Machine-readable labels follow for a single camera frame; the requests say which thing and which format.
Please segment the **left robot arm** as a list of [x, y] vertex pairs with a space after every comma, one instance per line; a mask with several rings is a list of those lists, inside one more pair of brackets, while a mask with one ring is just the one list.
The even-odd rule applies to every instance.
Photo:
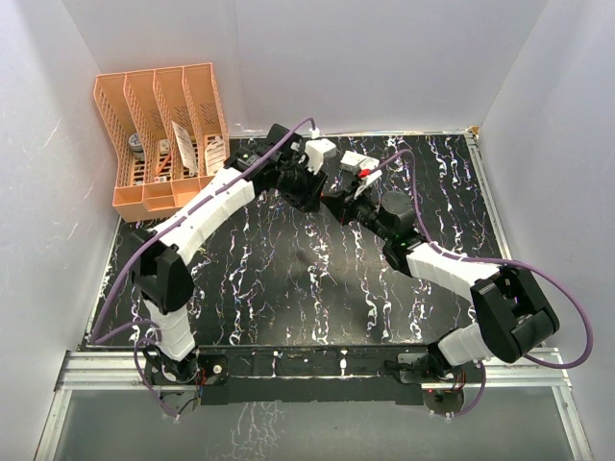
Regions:
[[236, 211], [274, 190], [303, 213], [316, 212], [327, 180], [325, 162], [336, 146], [327, 138], [305, 139], [275, 124], [268, 135], [229, 155], [223, 167], [171, 218], [137, 236], [141, 253], [131, 268], [156, 328], [156, 357], [147, 361], [165, 378], [187, 383], [199, 361], [187, 304], [194, 280], [189, 265], [197, 250]]

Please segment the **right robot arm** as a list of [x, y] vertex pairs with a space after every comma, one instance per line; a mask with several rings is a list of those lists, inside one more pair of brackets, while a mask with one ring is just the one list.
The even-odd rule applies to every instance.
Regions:
[[411, 199], [387, 192], [375, 202], [368, 192], [324, 194], [322, 204], [342, 225], [357, 222], [380, 237], [392, 269], [434, 283], [468, 301], [477, 320], [429, 344], [413, 369], [448, 381], [463, 365], [497, 357], [514, 363], [559, 329], [559, 321], [530, 270], [509, 264], [446, 257], [418, 231]]

